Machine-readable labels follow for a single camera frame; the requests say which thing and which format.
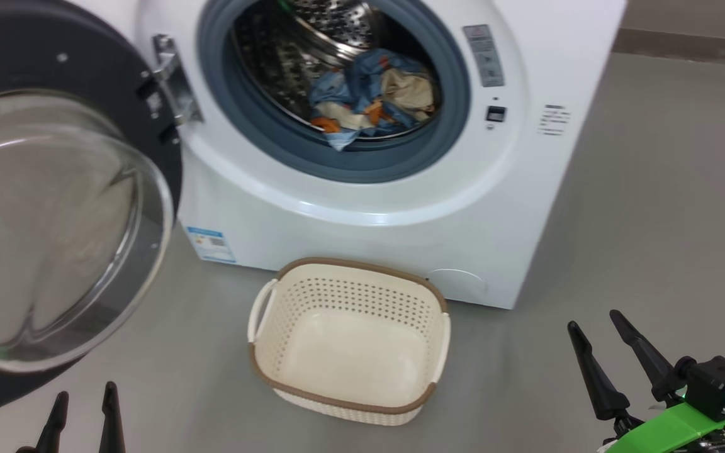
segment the clothes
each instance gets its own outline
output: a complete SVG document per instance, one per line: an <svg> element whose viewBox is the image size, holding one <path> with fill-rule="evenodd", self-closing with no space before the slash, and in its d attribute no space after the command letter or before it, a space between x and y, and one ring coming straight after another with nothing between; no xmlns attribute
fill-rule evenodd
<svg viewBox="0 0 725 453"><path fill-rule="evenodd" d="M374 49L358 55L345 71L326 72L315 80L310 105L313 123L326 124L320 126L326 140L342 151L359 134L395 134L428 120L435 108L433 94L434 81L420 63Z"/></svg>

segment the laundry basket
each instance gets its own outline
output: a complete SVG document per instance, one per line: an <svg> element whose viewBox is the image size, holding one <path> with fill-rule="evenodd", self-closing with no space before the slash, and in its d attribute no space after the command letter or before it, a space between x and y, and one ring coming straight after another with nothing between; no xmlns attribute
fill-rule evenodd
<svg viewBox="0 0 725 453"><path fill-rule="evenodd" d="M262 288L248 342L254 369L287 401L355 422L402 425L441 377L449 315L441 293L418 276L307 258Z"/></svg>

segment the blue cloth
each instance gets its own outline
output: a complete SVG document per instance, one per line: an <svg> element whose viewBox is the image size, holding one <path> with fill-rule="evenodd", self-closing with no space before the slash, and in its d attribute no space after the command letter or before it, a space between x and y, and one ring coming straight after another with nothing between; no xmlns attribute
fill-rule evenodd
<svg viewBox="0 0 725 453"><path fill-rule="evenodd" d="M409 74L426 74L424 66L418 61L385 49L374 49L354 58L350 68L345 71L330 71L314 81L310 89L310 105L316 106L324 101L346 104L351 111L362 114L373 101L382 96L382 73L395 68ZM406 131L417 125L418 121L397 106L383 103L383 111L395 120L390 123L380 118L379 124L362 131L343 129L335 134L325 134L326 140L337 151L342 151L359 134L369 137L389 135Z"/></svg>

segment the gray floor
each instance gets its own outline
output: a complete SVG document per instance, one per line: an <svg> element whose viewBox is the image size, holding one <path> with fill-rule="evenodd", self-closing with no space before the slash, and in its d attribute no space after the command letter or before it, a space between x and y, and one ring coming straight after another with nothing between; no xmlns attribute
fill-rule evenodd
<svg viewBox="0 0 725 453"><path fill-rule="evenodd" d="M452 304L445 374L404 427L302 410L253 375L245 321L269 278L198 261L178 232L123 329L0 409L0 451L34 444L63 389L61 451L96 451L109 379L129 453L594 451L612 427L592 415L567 321L641 418L655 401L608 310L671 361L725 355L725 66L613 55L518 307Z"/></svg>

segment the metal hinge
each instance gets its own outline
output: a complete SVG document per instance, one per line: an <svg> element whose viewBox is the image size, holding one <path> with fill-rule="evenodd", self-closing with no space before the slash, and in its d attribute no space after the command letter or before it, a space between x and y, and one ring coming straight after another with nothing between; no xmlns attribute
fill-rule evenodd
<svg viewBox="0 0 725 453"><path fill-rule="evenodd" d="M178 47L170 35L153 35L153 49L158 67L153 70L155 80L169 100L175 123L181 125L187 121L203 121L198 100L189 86Z"/></svg>

